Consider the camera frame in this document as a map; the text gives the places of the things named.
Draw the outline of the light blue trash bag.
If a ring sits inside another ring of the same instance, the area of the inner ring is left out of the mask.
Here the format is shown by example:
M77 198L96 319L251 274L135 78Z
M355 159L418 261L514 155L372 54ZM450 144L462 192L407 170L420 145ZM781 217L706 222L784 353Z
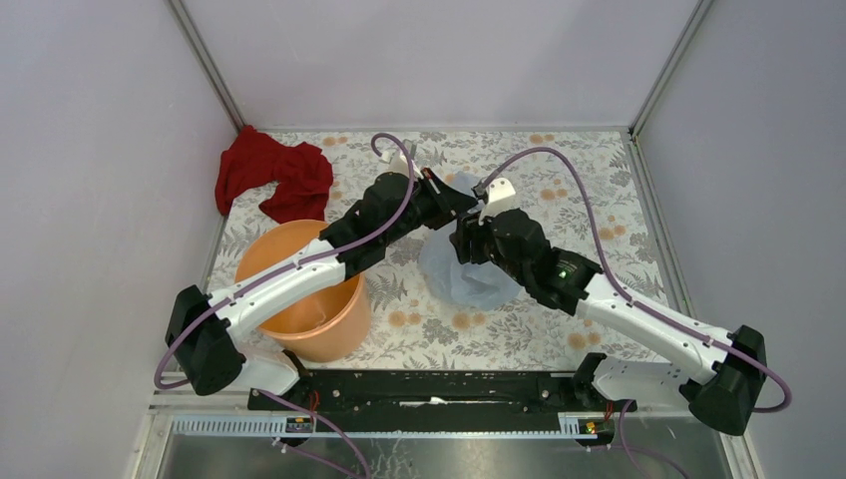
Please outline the light blue trash bag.
M418 256L418 266L431 294L455 305L495 309L513 300L521 287L492 263L461 264L449 235L456 222L431 231Z

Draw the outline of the orange plastic trash bin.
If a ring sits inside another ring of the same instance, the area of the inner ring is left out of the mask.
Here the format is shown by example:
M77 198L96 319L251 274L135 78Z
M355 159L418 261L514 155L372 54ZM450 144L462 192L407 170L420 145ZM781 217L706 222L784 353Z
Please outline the orange plastic trash bin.
M261 235L245 252L234 274L248 279L289 257L315 239L326 223L289 222ZM311 362L330 362L358 348L371 327L365 276L316 292L272 316L254 331Z

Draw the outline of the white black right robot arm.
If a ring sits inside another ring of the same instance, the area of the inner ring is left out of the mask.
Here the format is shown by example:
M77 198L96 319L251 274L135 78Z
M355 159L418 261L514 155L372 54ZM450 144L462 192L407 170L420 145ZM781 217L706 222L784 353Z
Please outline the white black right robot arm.
M685 405L718 432L745 432L767 377L765 340L756 329L708 325L628 291L598 263L552 246L520 210L461 215L450 241L459 262L491 263L538 304L613 328L666 359L636 366L590 354L572 385L582 409L629 399Z

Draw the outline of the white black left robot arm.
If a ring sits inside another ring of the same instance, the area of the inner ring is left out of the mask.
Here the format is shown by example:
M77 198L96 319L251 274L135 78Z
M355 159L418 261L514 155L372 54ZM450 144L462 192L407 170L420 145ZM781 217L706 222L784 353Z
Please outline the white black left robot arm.
M486 197L480 183L461 193L425 168L419 179L384 173L316 239L247 280L211 295L196 285L175 300L160 362L175 359L181 386L207 396L245 377L259 362L239 337L307 296L344 283L382 261L387 248L421 227L440 229Z

